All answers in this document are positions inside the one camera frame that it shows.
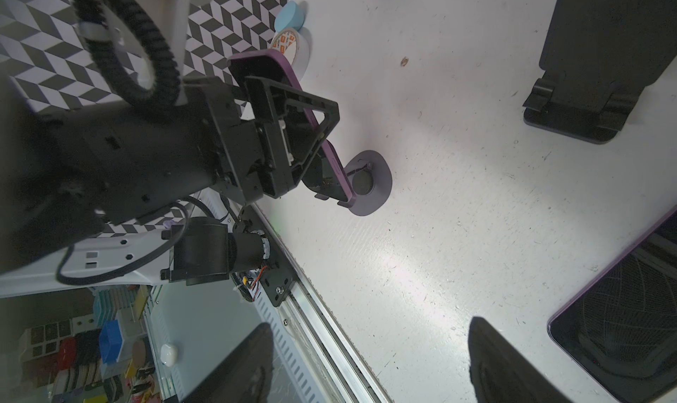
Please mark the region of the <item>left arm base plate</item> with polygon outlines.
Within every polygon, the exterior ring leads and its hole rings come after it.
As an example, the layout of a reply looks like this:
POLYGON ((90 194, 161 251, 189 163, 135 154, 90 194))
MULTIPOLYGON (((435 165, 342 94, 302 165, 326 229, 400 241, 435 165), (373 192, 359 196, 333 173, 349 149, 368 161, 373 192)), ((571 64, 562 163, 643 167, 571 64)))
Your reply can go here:
POLYGON ((234 233, 260 235, 266 255, 257 267, 232 274, 234 283, 247 301, 256 302, 265 295, 273 307, 280 307, 291 296, 299 277, 279 236, 256 207, 245 207, 241 211, 234 233))

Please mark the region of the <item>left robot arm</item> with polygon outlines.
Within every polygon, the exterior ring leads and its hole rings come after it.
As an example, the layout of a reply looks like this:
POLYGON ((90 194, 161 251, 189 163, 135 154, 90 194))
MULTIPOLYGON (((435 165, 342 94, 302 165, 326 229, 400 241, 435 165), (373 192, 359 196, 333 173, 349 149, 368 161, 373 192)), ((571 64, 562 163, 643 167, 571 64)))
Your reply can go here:
POLYGON ((207 1, 70 0, 114 103, 41 116, 3 84, 3 273, 70 257, 107 224, 183 209, 205 188, 247 206, 304 184, 354 204, 328 140, 338 104, 304 92, 280 52, 230 57, 230 84, 183 78, 190 7, 207 1))

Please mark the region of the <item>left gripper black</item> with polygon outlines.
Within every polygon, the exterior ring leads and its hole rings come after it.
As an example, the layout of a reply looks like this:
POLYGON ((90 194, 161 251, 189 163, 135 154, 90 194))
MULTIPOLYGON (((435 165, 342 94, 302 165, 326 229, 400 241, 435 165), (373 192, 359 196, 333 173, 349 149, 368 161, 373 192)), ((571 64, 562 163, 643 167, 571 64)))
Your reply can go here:
POLYGON ((340 119, 337 103, 260 76, 247 76, 244 87, 205 78, 200 91, 211 117, 221 194, 250 205, 299 184, 333 193, 338 181, 322 145, 340 119), (239 101, 252 106, 252 119, 242 118, 239 101))

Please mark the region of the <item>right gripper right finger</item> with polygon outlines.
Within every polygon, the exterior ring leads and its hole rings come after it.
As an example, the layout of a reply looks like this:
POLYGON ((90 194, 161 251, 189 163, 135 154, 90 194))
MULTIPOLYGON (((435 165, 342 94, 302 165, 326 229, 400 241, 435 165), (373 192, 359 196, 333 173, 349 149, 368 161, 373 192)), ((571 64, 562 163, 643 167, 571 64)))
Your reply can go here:
POLYGON ((485 318, 472 318, 468 349, 470 380, 477 401, 557 403, 569 400, 485 318))

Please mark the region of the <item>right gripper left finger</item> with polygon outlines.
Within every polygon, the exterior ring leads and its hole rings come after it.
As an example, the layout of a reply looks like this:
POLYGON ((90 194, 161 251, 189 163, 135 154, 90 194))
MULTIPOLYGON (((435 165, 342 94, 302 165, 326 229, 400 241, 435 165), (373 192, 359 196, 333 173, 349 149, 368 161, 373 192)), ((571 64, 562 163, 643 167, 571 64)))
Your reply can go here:
POLYGON ((272 328, 261 323, 182 402, 266 402, 273 348, 272 328))

